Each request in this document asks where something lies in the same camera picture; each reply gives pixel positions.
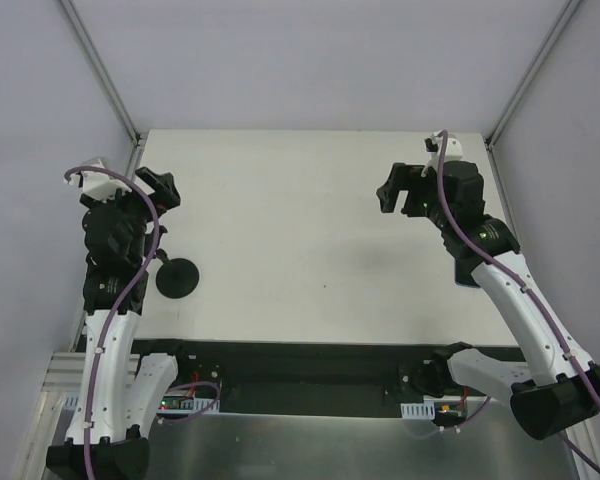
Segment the black phone stand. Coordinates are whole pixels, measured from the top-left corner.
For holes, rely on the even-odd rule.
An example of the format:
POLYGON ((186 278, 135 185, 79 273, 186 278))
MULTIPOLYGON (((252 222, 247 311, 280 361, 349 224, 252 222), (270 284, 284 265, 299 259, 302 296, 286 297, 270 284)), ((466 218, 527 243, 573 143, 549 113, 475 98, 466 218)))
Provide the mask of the black phone stand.
POLYGON ((155 259, 161 262, 155 275, 155 285, 163 297, 182 299, 197 288, 200 271, 191 260, 171 258, 162 248, 156 250, 155 259))

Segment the blue cased smartphone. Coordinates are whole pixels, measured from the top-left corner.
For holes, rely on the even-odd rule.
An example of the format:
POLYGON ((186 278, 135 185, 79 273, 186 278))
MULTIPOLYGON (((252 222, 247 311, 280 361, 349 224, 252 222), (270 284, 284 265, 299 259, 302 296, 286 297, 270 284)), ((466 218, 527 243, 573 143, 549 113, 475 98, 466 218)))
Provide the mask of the blue cased smartphone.
POLYGON ((478 283, 472 276, 477 263, 474 261, 455 260, 454 261, 454 281, 457 285, 467 288, 479 288, 478 283))

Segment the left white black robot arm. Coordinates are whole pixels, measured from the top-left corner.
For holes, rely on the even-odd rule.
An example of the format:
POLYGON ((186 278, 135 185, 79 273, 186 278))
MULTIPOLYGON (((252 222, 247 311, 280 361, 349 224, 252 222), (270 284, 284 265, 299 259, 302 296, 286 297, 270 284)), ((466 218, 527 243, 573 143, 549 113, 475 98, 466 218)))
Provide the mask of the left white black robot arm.
POLYGON ((136 180, 101 164, 74 167, 65 178, 80 189, 87 209, 85 357, 71 423, 63 443, 48 448, 46 467, 60 479, 143 479, 161 398, 191 377, 187 360, 165 353, 146 356, 137 373, 130 372, 147 269, 165 232, 159 218, 181 197, 172 174, 146 167, 137 170, 136 180))

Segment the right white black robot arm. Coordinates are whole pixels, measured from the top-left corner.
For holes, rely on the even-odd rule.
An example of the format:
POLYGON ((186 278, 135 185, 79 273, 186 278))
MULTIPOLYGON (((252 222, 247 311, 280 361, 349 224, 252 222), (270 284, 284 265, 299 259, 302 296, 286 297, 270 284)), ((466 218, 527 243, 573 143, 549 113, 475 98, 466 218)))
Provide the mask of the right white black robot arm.
POLYGON ((506 363, 456 342, 415 366, 411 387, 440 398, 470 387, 507 404, 527 435, 543 440, 599 412, 600 364, 583 351, 534 292, 534 281, 507 225, 485 212, 484 179, 475 164, 450 161, 432 167, 395 163, 376 195, 391 213, 406 192, 402 214, 426 218, 452 256, 455 279, 481 288, 513 334, 524 357, 506 363))

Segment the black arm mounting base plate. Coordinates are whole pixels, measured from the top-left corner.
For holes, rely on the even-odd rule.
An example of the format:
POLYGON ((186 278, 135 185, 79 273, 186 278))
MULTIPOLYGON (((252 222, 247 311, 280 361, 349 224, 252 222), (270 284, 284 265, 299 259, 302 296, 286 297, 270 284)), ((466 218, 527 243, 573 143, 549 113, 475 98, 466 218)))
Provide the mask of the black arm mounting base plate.
POLYGON ((365 345, 141 339, 140 356, 176 358, 176 382, 200 381, 198 398, 223 413, 397 418, 422 395, 411 374, 436 345, 365 345))

